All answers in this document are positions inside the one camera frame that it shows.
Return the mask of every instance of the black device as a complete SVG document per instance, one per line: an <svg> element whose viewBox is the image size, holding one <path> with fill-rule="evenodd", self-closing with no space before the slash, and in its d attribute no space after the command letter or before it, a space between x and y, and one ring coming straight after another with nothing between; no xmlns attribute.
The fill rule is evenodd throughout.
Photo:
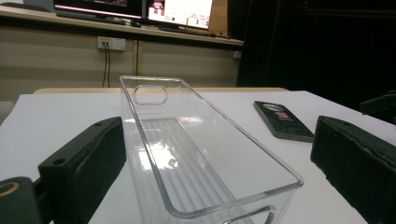
<svg viewBox="0 0 396 224"><path fill-rule="evenodd" d="M319 116L310 159L368 223L396 223L396 146Z"/></svg>
<svg viewBox="0 0 396 224"><path fill-rule="evenodd" d="M285 106L255 101L254 107L277 138L313 142L314 134Z"/></svg>
<svg viewBox="0 0 396 224"><path fill-rule="evenodd" d="M55 12L60 17L115 24L120 19L139 21L143 13L142 0L53 0Z"/></svg>
<svg viewBox="0 0 396 224"><path fill-rule="evenodd" d="M86 224L126 162L120 117L94 123L38 165L0 181L0 223Z"/></svg>
<svg viewBox="0 0 396 224"><path fill-rule="evenodd" d="M147 25L165 26L166 32L175 31L178 27L194 28L208 31L214 0L142 0L145 7L142 22Z"/></svg>

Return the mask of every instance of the transparent plastic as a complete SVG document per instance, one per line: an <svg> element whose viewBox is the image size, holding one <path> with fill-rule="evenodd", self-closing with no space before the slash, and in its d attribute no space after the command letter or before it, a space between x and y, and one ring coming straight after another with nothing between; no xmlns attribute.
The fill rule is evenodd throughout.
<svg viewBox="0 0 396 224"><path fill-rule="evenodd" d="M302 178L181 79L121 77L145 224L280 223Z"/></svg>

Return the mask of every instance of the smartphone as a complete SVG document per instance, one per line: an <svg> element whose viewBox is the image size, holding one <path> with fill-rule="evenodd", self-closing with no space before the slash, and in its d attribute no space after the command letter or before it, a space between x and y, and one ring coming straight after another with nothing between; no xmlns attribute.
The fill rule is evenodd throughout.
<svg viewBox="0 0 396 224"><path fill-rule="evenodd" d="M255 101L254 107L277 138L313 142L314 134L285 106Z"/></svg>

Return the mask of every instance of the computer screen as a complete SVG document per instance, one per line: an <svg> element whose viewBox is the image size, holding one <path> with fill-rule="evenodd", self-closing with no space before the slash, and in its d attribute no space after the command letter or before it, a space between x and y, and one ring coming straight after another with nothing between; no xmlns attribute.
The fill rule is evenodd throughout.
<svg viewBox="0 0 396 224"><path fill-rule="evenodd" d="M141 19L142 0L53 0L55 10L101 17Z"/></svg>
<svg viewBox="0 0 396 224"><path fill-rule="evenodd" d="M144 0L144 19L208 30L213 0Z"/></svg>

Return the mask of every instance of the dark background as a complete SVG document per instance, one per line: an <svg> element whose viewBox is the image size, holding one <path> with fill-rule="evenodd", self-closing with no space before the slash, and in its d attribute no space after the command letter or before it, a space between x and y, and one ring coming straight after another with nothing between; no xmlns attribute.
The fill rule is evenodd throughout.
<svg viewBox="0 0 396 224"><path fill-rule="evenodd" d="M396 90L396 2L250 0L237 86L310 91L360 111ZM392 122L394 109L372 114Z"/></svg>

